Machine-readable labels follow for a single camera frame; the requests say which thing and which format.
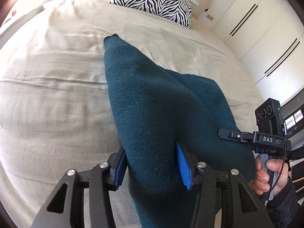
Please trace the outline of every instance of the sweater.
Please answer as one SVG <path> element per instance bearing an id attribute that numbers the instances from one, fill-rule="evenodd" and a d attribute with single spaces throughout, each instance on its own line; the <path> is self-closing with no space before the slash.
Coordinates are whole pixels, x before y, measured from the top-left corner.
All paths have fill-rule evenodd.
<path id="1" fill-rule="evenodd" d="M 221 128 L 239 130 L 215 81 L 166 70 L 115 34 L 104 39 L 104 49 L 110 104 L 143 228 L 190 226 L 197 193 L 183 185 L 176 140 L 216 170 L 235 168 L 248 182 L 254 178 L 250 146 L 217 135 Z"/>

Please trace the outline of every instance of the sleeve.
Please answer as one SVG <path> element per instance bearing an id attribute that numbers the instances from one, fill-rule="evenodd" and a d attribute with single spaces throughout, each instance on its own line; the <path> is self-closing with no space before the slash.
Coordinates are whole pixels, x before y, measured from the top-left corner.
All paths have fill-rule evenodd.
<path id="1" fill-rule="evenodd" d="M 267 203 L 268 215 L 275 228 L 286 228 L 299 208 L 300 205 L 290 178 L 281 192 Z"/>

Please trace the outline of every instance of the person's arm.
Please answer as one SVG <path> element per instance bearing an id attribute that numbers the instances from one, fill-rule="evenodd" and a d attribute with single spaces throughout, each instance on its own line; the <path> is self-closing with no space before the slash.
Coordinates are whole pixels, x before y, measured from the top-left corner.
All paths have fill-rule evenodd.
<path id="1" fill-rule="evenodd" d="M 283 160 L 271 159 L 266 162 L 266 167 L 274 172 L 280 172 Z M 251 187 L 258 194 L 262 195 L 270 189 L 268 184 L 269 175 L 262 170 L 262 162 L 256 158 L 256 177 Z M 288 177 L 288 165 L 285 163 L 282 175 L 275 186 L 275 196 L 267 203 L 267 211 L 270 219 L 276 228 L 285 228 L 294 218 L 300 205 L 295 194 L 291 179 Z"/>

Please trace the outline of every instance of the white wardrobe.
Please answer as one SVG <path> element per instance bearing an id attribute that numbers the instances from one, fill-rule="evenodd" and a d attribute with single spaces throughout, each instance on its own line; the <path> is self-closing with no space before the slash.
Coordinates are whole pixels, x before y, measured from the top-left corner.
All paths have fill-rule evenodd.
<path id="1" fill-rule="evenodd" d="M 284 105 L 304 88 L 304 26 L 286 0 L 236 0 L 212 31 L 264 100 Z"/>

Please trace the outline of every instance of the wardrobe handle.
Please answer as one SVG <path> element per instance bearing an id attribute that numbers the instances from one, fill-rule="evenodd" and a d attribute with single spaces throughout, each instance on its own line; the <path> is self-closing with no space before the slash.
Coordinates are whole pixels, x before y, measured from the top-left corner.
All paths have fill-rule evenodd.
<path id="1" fill-rule="evenodd" d="M 265 72 L 264 72 L 264 74 L 267 74 L 267 72 L 269 72 L 272 68 L 273 68 L 273 66 L 275 66 L 283 57 L 284 57 L 284 55 L 292 48 L 292 46 L 294 45 L 294 43 L 296 42 L 298 40 L 298 38 L 296 38 L 295 39 L 295 41 L 293 41 L 293 43 L 289 46 L 289 48 L 284 52 L 284 54 L 283 55 L 281 55 L 281 57 L 270 67 L 270 68 L 268 68 Z"/>
<path id="2" fill-rule="evenodd" d="M 294 51 L 295 48 L 297 48 L 297 46 L 299 45 L 300 41 L 295 45 L 295 47 L 288 53 L 288 55 L 267 75 L 267 77 L 269 75 L 271 75 L 273 73 L 273 71 L 275 71 L 286 59 L 287 57 L 289 57 L 289 55 Z"/>
<path id="3" fill-rule="evenodd" d="M 247 15 L 252 11 L 252 9 L 254 8 L 254 10 L 253 11 L 255 11 L 255 9 L 257 8 L 258 6 L 256 5 L 256 4 L 254 4 L 252 7 L 251 7 L 251 9 L 245 14 L 245 16 L 241 19 L 241 21 L 236 25 L 236 27 L 235 28 L 233 28 L 233 30 L 231 31 L 231 33 L 230 33 L 230 35 L 234 32 L 234 30 L 235 29 L 237 29 L 238 28 L 238 26 L 242 23 L 242 21 L 247 17 Z"/>

